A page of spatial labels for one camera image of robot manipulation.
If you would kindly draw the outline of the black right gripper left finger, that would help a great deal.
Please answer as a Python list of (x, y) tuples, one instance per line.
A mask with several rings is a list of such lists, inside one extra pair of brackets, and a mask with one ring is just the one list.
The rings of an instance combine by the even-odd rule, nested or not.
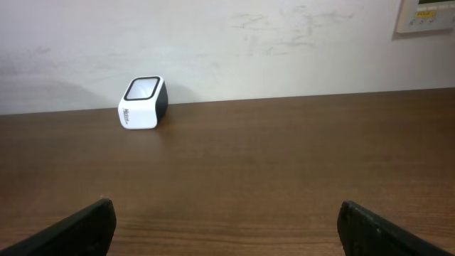
[(1, 251), (2, 255), (92, 255), (109, 251), (117, 219), (113, 202), (101, 199)]

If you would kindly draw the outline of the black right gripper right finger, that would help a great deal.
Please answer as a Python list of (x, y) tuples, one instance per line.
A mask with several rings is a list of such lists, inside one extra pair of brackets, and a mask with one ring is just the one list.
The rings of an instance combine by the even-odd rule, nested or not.
[(337, 231), (346, 256), (454, 256), (353, 201), (344, 201)]

